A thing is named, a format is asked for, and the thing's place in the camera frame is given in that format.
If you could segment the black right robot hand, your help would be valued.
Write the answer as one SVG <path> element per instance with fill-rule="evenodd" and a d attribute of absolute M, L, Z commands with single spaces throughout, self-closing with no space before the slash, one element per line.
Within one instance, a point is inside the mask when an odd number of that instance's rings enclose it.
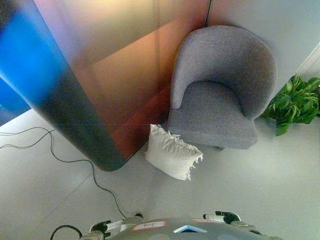
<path fill-rule="evenodd" d="M 241 218 L 232 212 L 215 211 L 215 214 L 204 214 L 203 218 L 209 221 L 216 221 L 226 224 L 231 224 L 234 221 L 241 221 Z"/>

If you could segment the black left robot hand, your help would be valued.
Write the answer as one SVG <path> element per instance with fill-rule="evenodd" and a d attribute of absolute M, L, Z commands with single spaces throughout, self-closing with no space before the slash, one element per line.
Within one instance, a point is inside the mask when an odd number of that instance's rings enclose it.
<path fill-rule="evenodd" d="M 123 223 L 123 219 L 117 221 L 107 220 L 99 222 L 93 225 L 89 232 L 94 234 L 102 234 L 102 239 L 106 240 L 120 233 L 120 228 Z"/>

